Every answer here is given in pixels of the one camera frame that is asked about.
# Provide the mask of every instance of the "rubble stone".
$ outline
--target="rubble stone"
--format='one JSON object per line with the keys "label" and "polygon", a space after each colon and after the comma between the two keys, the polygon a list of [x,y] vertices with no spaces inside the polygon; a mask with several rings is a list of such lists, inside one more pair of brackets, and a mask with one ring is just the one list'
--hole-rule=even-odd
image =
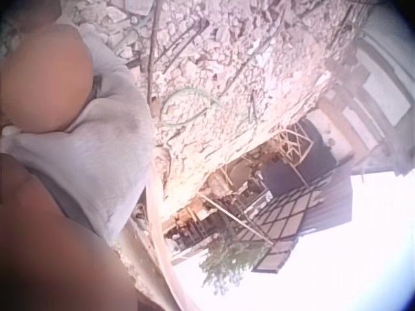
{"label": "rubble stone", "polygon": [[114,6],[107,6],[106,13],[114,23],[118,23],[127,18],[127,15],[123,11]]}
{"label": "rubble stone", "polygon": [[125,9],[125,0],[111,0],[110,3],[121,10]]}
{"label": "rubble stone", "polygon": [[125,9],[133,14],[147,16],[153,5],[153,0],[125,0]]}
{"label": "rubble stone", "polygon": [[216,41],[218,42],[229,42],[231,34],[229,32],[229,26],[221,26],[216,32]]}
{"label": "rubble stone", "polygon": [[126,60],[132,58],[133,57],[132,48],[125,47],[119,56],[121,56],[122,58],[125,58]]}

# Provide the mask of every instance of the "tree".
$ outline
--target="tree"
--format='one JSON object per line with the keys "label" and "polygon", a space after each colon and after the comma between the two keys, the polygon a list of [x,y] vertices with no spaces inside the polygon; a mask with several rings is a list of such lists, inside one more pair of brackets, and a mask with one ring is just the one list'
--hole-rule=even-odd
{"label": "tree", "polygon": [[215,295],[224,295],[231,285],[239,286],[243,275],[251,270],[264,253],[260,243],[234,242],[221,234],[207,245],[208,253],[200,268],[206,274],[203,286],[215,288]]}

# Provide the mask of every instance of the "white wall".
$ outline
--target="white wall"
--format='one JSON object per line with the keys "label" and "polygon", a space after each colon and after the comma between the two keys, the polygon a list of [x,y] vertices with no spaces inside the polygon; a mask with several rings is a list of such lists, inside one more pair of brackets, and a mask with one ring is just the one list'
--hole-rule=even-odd
{"label": "white wall", "polygon": [[322,110],[316,109],[307,114],[306,118],[311,121],[321,134],[324,144],[329,146],[329,139],[331,139],[331,143],[334,141],[335,144],[331,146],[331,154],[337,162],[353,151],[349,141]]}

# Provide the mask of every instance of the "debris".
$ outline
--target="debris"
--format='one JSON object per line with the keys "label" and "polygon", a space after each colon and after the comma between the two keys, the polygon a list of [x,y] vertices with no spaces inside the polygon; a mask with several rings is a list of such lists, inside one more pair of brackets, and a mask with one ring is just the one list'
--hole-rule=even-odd
{"label": "debris", "polygon": [[102,23],[106,16],[106,3],[99,2],[88,5],[80,11],[80,15],[89,23]]}
{"label": "debris", "polygon": [[137,16],[132,16],[130,18],[130,22],[131,22],[131,25],[137,25],[138,24],[138,17]]}
{"label": "debris", "polygon": [[150,13],[153,0],[125,0],[125,9],[129,13],[147,16]]}
{"label": "debris", "polygon": [[77,9],[78,9],[78,10],[83,10],[83,9],[85,9],[87,6],[88,6],[88,4],[87,4],[87,2],[85,2],[85,1],[79,1],[79,2],[77,3]]}
{"label": "debris", "polygon": [[216,32],[216,41],[218,42],[229,42],[231,34],[229,32],[229,26],[221,26]]}
{"label": "debris", "polygon": [[174,26],[173,23],[169,23],[167,25],[167,31],[169,32],[170,36],[173,36],[174,34],[176,34],[176,27]]}
{"label": "debris", "polygon": [[114,23],[118,23],[127,18],[127,15],[123,11],[114,6],[107,6],[106,13]]}
{"label": "debris", "polygon": [[122,58],[125,58],[126,60],[133,57],[132,54],[132,48],[131,47],[125,47],[124,50],[120,53],[120,55]]}
{"label": "debris", "polygon": [[161,103],[160,99],[153,97],[150,103],[150,112],[153,119],[158,119],[160,117]]}
{"label": "debris", "polygon": [[121,10],[125,9],[125,0],[111,0],[110,3]]}

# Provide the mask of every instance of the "wooden pole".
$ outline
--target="wooden pole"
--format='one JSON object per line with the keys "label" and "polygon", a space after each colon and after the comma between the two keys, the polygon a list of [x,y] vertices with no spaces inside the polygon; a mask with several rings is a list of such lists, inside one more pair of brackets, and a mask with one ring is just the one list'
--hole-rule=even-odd
{"label": "wooden pole", "polygon": [[232,182],[232,180],[229,178],[229,176],[227,175],[227,173],[226,173],[226,171],[222,168],[222,167],[220,167],[220,170],[222,171],[222,173],[225,175],[225,178],[226,178],[226,181],[231,185],[231,186],[233,186],[233,182]]}
{"label": "wooden pole", "polygon": [[269,244],[274,245],[274,243],[271,240],[269,240],[268,238],[266,238],[262,234],[258,233],[257,231],[253,230],[250,226],[244,224],[242,221],[240,221],[240,219],[236,218],[234,215],[232,215],[231,213],[229,213],[226,209],[224,209],[223,207],[221,207],[219,204],[217,204],[214,201],[210,200],[204,194],[198,192],[198,195],[200,197],[202,197],[203,199],[205,199],[206,201],[208,201],[210,204],[214,205],[216,208],[220,209],[225,214],[227,214],[230,218],[232,218],[233,220],[235,220],[238,224],[240,224],[243,227],[247,228],[247,230],[251,231],[253,234],[255,234],[256,236],[258,236],[259,238],[262,238],[265,242],[268,242]]}

